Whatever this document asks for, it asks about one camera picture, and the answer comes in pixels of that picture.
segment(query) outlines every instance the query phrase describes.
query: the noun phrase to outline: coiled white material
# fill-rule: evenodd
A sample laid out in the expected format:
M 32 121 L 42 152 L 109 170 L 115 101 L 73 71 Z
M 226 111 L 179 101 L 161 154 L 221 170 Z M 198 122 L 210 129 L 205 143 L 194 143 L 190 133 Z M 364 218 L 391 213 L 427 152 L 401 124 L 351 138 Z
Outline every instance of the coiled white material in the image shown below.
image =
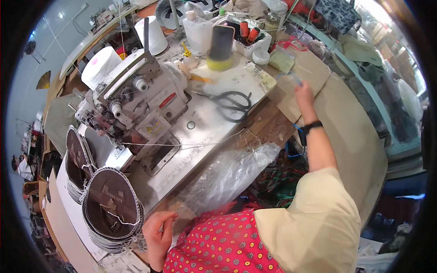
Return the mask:
M 168 42 L 165 39 L 164 33 L 161 30 L 160 24 L 155 15 L 148 16 L 149 18 L 149 51 L 152 55 L 158 55 L 164 51 Z M 139 39 L 144 46 L 144 19 L 135 24 L 135 30 L 138 33 Z
M 103 82 L 103 79 L 117 65 L 121 63 L 121 58 L 111 47 L 105 47 L 94 55 L 82 72 L 81 80 L 92 90 Z

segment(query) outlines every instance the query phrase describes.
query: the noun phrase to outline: white cloth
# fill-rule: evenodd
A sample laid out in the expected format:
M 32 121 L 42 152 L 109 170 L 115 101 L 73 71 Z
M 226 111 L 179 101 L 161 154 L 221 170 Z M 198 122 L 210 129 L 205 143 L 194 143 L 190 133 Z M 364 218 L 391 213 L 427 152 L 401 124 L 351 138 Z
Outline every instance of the white cloth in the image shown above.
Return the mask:
M 27 164 L 26 160 L 22 160 L 18 165 L 18 175 L 22 178 L 33 181 L 33 172 L 30 166 Z
M 336 169 L 305 174 L 288 209 L 257 210 L 255 219 L 286 272 L 355 272 L 361 220 Z

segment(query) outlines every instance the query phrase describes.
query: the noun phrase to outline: black watch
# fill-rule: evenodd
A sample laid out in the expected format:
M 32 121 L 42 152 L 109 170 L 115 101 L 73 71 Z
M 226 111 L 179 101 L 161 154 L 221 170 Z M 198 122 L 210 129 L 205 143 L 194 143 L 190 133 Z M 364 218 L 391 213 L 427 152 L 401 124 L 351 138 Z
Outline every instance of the black watch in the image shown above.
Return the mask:
M 321 121 L 315 121 L 311 124 L 305 125 L 304 127 L 300 127 L 298 133 L 302 146 L 306 146 L 306 135 L 309 133 L 309 130 L 311 130 L 311 128 L 317 128 L 317 127 L 323 127 Z

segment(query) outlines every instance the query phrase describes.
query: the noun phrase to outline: white plastic bottle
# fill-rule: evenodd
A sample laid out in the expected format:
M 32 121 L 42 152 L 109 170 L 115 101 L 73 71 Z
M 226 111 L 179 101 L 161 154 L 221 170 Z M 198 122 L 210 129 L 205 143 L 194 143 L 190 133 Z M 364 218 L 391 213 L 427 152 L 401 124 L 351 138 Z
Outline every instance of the white plastic bottle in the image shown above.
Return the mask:
M 187 35 L 188 47 L 195 56 L 208 53 L 211 47 L 211 22 L 196 16 L 193 10 L 187 11 L 187 18 L 182 20 Z

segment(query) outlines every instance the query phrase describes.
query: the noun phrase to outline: black hole on machine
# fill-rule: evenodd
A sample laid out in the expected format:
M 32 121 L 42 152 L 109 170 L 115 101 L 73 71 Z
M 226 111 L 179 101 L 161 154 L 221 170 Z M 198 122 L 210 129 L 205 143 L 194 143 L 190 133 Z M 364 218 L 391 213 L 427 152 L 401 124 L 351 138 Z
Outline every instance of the black hole on machine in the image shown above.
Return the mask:
M 194 121 L 189 121 L 189 122 L 187 123 L 187 128 L 188 128 L 188 129 L 192 130 L 192 129 L 194 129 L 195 127 L 196 127 L 196 123 L 195 123 Z

